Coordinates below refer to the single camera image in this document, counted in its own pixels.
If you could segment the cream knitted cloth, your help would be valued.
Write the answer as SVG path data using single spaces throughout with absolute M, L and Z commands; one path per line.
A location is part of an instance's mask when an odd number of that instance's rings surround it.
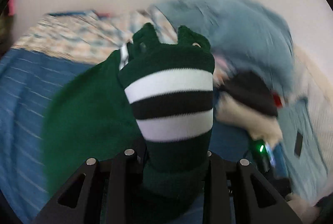
M 294 47 L 294 98 L 308 98 L 308 111 L 324 163 L 332 173 L 332 84 L 312 59 Z

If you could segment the pastel plaid blanket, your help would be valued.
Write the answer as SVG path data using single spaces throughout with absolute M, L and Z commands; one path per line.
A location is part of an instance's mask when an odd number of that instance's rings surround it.
M 13 48 L 98 64 L 131 42 L 133 35 L 146 23 L 154 26 L 160 42 L 176 43 L 175 29 L 156 7 L 151 7 L 114 17 L 94 11 L 46 14 L 14 43 Z

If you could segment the light blue denim garment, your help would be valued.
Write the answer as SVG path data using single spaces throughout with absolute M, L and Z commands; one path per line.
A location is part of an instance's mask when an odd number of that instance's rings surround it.
M 151 7 L 174 29 L 187 26 L 210 42 L 220 89 L 216 119 L 271 148 L 280 144 L 292 191 L 317 200 L 329 172 L 308 98 L 294 98 L 295 46 L 283 18 L 251 0 L 165 0 Z

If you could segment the green and cream varsity jacket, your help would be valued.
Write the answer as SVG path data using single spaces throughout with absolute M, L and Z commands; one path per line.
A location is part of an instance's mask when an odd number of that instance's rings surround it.
M 234 159 L 248 148 L 243 130 L 213 124 L 214 58 L 208 40 L 185 26 L 175 45 L 145 24 L 114 51 L 66 84 L 43 121 L 43 162 L 50 196 L 88 157 L 106 160 L 143 139 L 148 216 L 167 223 L 198 194 L 205 153 Z

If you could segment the blue striped bed sheet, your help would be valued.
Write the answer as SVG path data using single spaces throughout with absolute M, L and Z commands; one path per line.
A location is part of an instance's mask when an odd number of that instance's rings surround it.
M 1 58 L 1 192 L 22 223 L 48 201 L 41 160 L 46 108 L 89 64 L 11 49 Z

